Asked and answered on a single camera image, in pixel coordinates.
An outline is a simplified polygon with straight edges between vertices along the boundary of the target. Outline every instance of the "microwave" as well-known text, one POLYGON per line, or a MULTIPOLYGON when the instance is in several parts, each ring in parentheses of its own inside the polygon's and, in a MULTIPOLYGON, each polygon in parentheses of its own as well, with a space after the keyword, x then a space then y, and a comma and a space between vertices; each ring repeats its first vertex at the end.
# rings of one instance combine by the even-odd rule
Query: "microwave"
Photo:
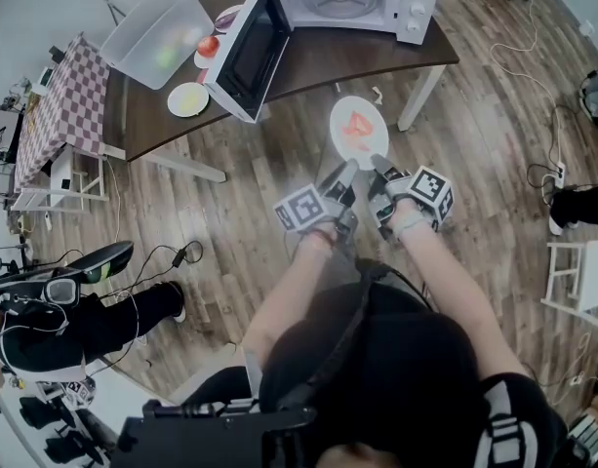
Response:
POLYGON ((203 81, 210 96, 256 123, 295 27, 345 27, 395 33, 421 44, 436 0, 246 0, 203 81))

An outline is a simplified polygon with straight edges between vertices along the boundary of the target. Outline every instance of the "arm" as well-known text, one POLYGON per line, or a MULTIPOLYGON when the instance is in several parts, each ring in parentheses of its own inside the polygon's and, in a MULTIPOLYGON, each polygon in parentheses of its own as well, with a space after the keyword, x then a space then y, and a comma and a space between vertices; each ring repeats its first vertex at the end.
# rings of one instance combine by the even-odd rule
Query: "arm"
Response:
MULTIPOLYGON (((327 232, 335 234, 333 227, 327 232)), ((257 355, 261 369, 279 337, 304 319, 332 254, 331 246, 321 237, 314 234, 305 237, 299 243, 294 262, 258 309, 244 335, 242 347, 257 355)))
MULTIPOLYGON (((417 209, 411 199, 399 201, 390 224, 417 209)), ((440 312, 470 338, 481 379, 501 372, 527 375, 506 343, 490 301, 428 223, 404 229, 398 240, 411 255, 440 312)))

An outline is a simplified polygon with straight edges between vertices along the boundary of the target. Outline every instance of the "microwave window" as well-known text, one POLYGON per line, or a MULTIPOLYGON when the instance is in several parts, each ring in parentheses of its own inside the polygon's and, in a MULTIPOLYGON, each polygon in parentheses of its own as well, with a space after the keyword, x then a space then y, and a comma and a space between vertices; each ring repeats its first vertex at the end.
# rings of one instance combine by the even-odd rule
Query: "microwave window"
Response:
POLYGON ((248 90, 256 86, 254 83, 258 80, 259 71, 269 53, 275 33, 275 26, 264 8, 249 27, 233 65, 234 74, 248 90))

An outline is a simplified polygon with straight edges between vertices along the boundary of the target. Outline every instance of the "wooden table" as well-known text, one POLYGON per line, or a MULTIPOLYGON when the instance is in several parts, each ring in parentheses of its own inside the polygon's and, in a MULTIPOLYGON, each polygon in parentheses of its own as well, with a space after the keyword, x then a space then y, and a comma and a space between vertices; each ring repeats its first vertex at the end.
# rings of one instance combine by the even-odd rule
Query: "wooden table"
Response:
MULTIPOLYGON (((245 0, 200 0, 215 19, 224 9, 245 0)), ((409 129, 447 64, 458 56, 435 19, 432 19, 422 45, 396 41, 392 33, 339 28, 296 28, 281 58, 266 101, 290 96, 323 85, 389 71, 422 68, 411 97, 398 120, 401 131, 409 129)), ((224 172, 172 153, 162 146, 199 128, 229 116, 213 99, 203 113, 193 118, 178 118, 167 107, 169 93, 185 82, 194 81, 199 69, 189 58, 160 90, 153 91, 135 80, 129 81, 125 104, 125 133, 120 145, 126 158, 148 161, 201 176, 225 181, 224 172)), ((110 75, 104 133, 117 130, 122 117, 122 75, 110 75)))

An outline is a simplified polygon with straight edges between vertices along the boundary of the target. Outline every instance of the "microwave door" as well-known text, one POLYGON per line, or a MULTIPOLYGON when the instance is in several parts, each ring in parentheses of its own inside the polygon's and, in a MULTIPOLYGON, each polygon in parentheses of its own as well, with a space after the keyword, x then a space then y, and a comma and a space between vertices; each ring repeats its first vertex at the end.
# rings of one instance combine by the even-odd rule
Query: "microwave door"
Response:
POLYGON ((255 123, 291 32, 279 0, 247 0, 206 75, 211 96, 255 123))

